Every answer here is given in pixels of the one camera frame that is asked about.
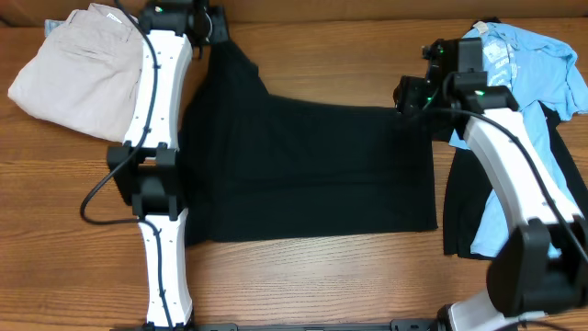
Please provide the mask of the black t-shirt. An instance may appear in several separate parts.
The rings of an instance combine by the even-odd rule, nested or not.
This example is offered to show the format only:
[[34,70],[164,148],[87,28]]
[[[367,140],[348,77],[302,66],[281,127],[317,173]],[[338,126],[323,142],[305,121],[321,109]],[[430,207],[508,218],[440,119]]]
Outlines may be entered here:
[[188,245],[437,227],[421,120],[272,95],[232,41],[212,47],[179,146]]

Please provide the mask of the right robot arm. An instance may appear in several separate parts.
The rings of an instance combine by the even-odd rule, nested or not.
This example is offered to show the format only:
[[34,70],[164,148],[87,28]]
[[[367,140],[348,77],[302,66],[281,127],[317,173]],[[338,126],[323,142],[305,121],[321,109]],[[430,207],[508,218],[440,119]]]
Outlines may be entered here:
[[548,174],[511,91],[488,86],[481,39],[439,39],[423,57],[425,77],[402,77],[396,106],[435,131],[458,133],[490,180],[509,230],[485,289],[441,308],[430,329],[513,330],[585,307],[587,221]]

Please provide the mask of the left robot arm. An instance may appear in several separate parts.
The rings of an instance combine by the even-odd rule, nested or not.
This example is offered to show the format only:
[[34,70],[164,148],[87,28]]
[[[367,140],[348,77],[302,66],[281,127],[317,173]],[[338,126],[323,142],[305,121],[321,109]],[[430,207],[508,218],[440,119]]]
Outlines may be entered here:
[[150,1],[140,13],[141,76],[130,126],[107,165],[144,244],[149,303],[144,330],[192,330],[187,287],[187,206],[176,165],[178,119],[188,66],[203,47],[228,40],[223,6]]

